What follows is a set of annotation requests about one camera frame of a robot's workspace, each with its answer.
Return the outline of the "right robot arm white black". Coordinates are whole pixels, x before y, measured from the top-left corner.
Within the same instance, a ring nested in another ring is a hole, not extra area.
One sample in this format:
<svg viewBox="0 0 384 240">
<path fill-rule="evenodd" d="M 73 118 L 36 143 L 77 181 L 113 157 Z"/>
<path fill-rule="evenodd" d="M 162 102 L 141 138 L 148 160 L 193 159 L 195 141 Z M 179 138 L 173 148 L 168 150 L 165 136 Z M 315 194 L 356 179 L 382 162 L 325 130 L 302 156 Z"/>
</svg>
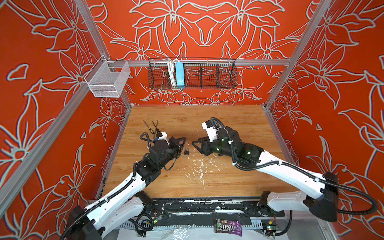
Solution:
<svg viewBox="0 0 384 240">
<path fill-rule="evenodd" d="M 338 183 L 338 177 L 330 172 L 315 173 L 277 158 L 263 148 L 244 143 L 237 131 L 225 126 L 219 119 L 212 117 L 202 123 L 207 136 L 192 142 L 202 155 L 217 154 L 232 159 L 238 170 L 259 171 L 273 176 L 297 188 L 296 192 L 265 192 L 265 201 L 269 209 L 280 211 L 309 212 L 315 217 L 336 222 L 338 214 L 364 216 L 376 212 L 377 201 L 370 195 Z M 341 190 L 367 199 L 371 207 L 367 210 L 347 211 L 339 209 L 339 192 Z"/>
</svg>

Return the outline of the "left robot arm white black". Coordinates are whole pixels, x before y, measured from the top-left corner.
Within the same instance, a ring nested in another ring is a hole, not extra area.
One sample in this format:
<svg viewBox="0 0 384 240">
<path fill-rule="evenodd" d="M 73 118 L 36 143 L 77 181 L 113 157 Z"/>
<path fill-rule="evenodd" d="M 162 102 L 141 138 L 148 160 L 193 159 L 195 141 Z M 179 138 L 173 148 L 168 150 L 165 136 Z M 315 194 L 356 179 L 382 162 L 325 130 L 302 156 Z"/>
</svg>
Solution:
<svg viewBox="0 0 384 240">
<path fill-rule="evenodd" d="M 132 173 L 104 197 L 71 211 L 62 240 L 102 240 L 126 221 L 134 222 L 142 231 L 151 231 L 154 223 L 146 209 L 152 199 L 143 190 L 169 162 L 181 156 L 187 139 L 160 137 L 155 141 L 147 133 L 140 139 L 147 142 L 148 153 L 133 163 Z"/>
</svg>

